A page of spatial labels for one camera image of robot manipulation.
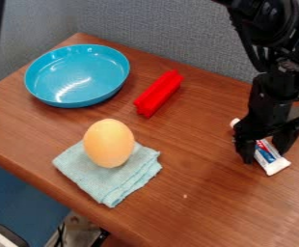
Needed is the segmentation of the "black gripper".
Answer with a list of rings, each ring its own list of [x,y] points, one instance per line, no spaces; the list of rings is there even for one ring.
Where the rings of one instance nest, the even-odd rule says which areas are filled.
[[[299,76],[294,73],[262,73],[252,80],[248,112],[235,124],[235,148],[244,164],[254,162],[255,141],[274,136],[280,155],[299,137]]]

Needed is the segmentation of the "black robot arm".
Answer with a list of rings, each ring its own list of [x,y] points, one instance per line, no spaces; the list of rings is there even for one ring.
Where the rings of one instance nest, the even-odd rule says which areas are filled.
[[[212,0],[227,8],[247,57],[259,71],[252,79],[247,114],[234,125],[236,152],[254,160],[255,143],[270,137],[286,154],[299,137],[298,0]]]

